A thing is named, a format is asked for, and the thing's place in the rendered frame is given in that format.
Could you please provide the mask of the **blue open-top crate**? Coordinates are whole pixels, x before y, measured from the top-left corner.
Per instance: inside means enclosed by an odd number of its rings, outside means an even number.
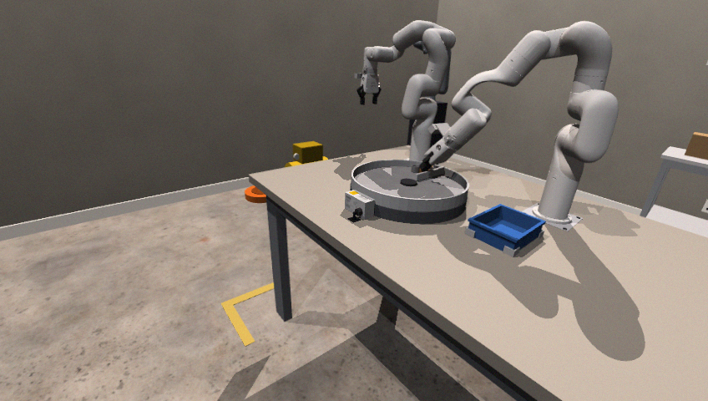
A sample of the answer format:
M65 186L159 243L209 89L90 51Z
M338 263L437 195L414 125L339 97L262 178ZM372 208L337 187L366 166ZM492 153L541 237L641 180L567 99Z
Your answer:
M468 218L468 221L468 229L475 231L474 238L500 251L504 246L522 249L539 236L546 223L502 204Z

